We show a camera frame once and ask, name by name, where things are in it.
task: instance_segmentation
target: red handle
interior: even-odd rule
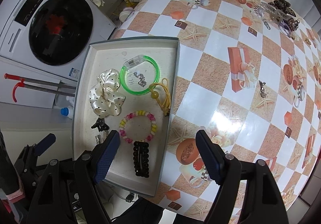
[[[14,88],[13,88],[13,90],[12,90],[12,98],[13,98],[13,100],[14,100],[15,103],[17,102],[17,99],[16,99],[16,97],[15,97],[16,89],[17,89],[18,87],[24,87],[24,82],[23,82],[23,81],[24,81],[24,80],[22,79],[21,82],[16,83],[16,85],[14,86]]]
[[[7,73],[4,74],[4,78],[5,79],[12,79],[12,80],[22,80],[23,79],[20,76],[10,75],[10,74],[7,74]]]

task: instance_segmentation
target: white satin scrunchie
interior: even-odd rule
[[[119,115],[120,107],[125,101],[125,96],[117,92],[119,82],[119,72],[109,69],[100,74],[97,85],[90,90],[90,105],[99,118]]]

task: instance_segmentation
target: person's leg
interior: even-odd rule
[[[113,224],[158,224],[163,216],[163,208],[139,197]]]
[[[195,220],[180,214],[176,214],[173,224],[203,224],[201,220]]]

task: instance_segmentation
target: white appliance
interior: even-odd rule
[[[3,0],[0,27],[1,56],[77,81],[88,45],[115,25],[90,0]]]

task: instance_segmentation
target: blue bottle cap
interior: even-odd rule
[[[69,114],[69,110],[68,110],[67,107],[65,107],[65,108],[62,108],[62,109],[60,110],[60,113],[61,113],[63,116],[67,116],[67,115]]]

